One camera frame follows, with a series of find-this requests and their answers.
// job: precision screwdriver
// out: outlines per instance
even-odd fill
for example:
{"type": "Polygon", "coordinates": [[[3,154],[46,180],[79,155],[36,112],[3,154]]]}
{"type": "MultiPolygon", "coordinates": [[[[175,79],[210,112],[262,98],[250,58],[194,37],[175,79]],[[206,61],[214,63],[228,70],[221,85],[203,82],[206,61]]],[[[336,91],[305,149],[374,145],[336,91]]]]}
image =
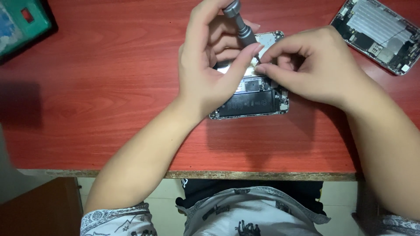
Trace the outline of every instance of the precision screwdriver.
{"type": "MultiPolygon", "coordinates": [[[[256,43],[257,39],[252,32],[251,27],[244,23],[242,20],[241,15],[239,14],[239,10],[241,9],[241,3],[239,0],[234,0],[231,4],[229,4],[226,8],[222,9],[223,14],[227,18],[234,18],[235,23],[238,26],[238,38],[241,41],[244,47],[256,43]]],[[[259,54],[257,53],[255,58],[257,59],[258,63],[261,64],[259,54]]]]}

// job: wood grain surface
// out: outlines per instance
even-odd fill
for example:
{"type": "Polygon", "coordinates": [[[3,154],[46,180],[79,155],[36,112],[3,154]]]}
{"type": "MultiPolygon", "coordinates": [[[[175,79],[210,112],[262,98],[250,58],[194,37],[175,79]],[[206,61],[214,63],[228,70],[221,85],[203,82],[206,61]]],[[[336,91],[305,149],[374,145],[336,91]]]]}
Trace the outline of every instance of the wood grain surface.
{"type": "MultiPolygon", "coordinates": [[[[198,2],[50,0],[58,33],[0,67],[0,122],[12,163],[99,170],[176,96],[178,47],[198,2]]],[[[260,24],[259,32],[290,35],[329,24],[344,1],[241,2],[242,16],[260,24]]],[[[420,25],[420,0],[382,2],[420,25]]],[[[397,77],[352,51],[419,127],[420,63],[397,77]]],[[[360,171],[345,115],[290,97],[286,115],[205,119],[170,170],[360,171]]]]}

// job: green device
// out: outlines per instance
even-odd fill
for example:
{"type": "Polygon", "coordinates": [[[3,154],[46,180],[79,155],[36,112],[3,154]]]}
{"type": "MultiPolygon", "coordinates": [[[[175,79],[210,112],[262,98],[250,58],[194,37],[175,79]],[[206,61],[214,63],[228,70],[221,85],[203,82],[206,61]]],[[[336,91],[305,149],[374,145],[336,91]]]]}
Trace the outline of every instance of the green device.
{"type": "Polygon", "coordinates": [[[0,0],[0,61],[52,28],[44,6],[39,0],[0,0]]]}

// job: right hand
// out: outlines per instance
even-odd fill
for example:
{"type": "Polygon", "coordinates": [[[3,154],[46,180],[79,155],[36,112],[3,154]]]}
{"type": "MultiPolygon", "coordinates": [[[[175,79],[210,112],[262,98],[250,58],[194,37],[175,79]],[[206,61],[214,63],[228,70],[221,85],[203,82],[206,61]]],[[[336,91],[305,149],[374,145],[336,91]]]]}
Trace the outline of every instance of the right hand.
{"type": "Polygon", "coordinates": [[[378,85],[356,64],[341,35],[332,26],[303,31],[271,46],[255,67],[290,91],[309,100],[345,109],[361,88],[378,85]],[[296,54],[304,57],[300,67],[296,54]],[[277,65],[269,64],[277,58],[277,65]]]}

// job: smartphone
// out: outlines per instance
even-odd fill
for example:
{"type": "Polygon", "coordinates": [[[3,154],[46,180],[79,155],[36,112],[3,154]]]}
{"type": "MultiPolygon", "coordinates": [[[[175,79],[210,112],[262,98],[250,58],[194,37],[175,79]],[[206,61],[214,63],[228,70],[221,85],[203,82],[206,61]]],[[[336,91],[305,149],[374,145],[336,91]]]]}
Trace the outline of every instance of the smartphone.
{"type": "Polygon", "coordinates": [[[396,75],[407,73],[420,57],[420,29],[376,0],[347,0],[330,25],[396,75]]]}
{"type": "MultiPolygon", "coordinates": [[[[256,34],[255,38],[264,45],[260,51],[262,56],[267,49],[284,38],[281,31],[256,34]]],[[[210,113],[213,120],[233,119],[262,115],[285,114],[289,110],[287,89],[264,74],[254,71],[257,60],[253,58],[235,94],[225,104],[210,113]]],[[[226,73],[231,65],[230,61],[217,63],[214,69],[226,73]]]]}

